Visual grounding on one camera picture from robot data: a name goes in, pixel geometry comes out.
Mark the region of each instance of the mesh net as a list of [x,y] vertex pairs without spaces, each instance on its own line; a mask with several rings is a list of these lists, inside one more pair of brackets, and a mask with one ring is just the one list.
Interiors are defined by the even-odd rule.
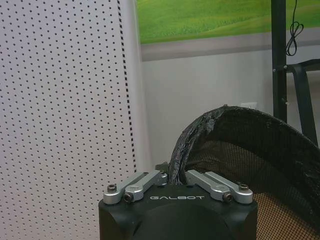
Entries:
[[176,144],[171,184],[185,184],[190,169],[249,185],[258,240],[320,240],[319,149],[287,124],[239,107],[205,113]]

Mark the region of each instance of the black chair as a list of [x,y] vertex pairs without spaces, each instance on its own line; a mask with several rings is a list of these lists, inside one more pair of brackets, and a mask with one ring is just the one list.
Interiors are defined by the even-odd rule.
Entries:
[[317,146],[318,140],[307,72],[318,70],[320,70],[320,59],[287,65],[287,73],[292,73],[294,78],[302,133]]

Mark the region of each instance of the pegboard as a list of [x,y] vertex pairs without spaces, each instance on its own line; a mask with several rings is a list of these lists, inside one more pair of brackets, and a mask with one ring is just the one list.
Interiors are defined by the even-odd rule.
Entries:
[[99,239],[137,170],[125,2],[0,2],[0,240]]

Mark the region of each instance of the black metal stand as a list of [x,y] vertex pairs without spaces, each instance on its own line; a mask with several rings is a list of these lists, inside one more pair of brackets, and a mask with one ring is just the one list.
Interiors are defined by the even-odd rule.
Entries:
[[286,0],[271,0],[273,115],[287,122]]
[[287,65],[286,0],[271,0],[273,115],[287,122],[287,72],[293,73],[302,133],[318,146],[307,71],[320,70],[320,59]]

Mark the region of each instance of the green landscape picture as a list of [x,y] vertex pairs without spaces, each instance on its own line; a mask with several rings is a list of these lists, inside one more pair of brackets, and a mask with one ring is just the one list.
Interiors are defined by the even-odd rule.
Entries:
[[[295,0],[287,0],[289,29]],[[271,0],[137,0],[142,44],[271,31]],[[320,0],[298,0],[296,21],[320,27]]]

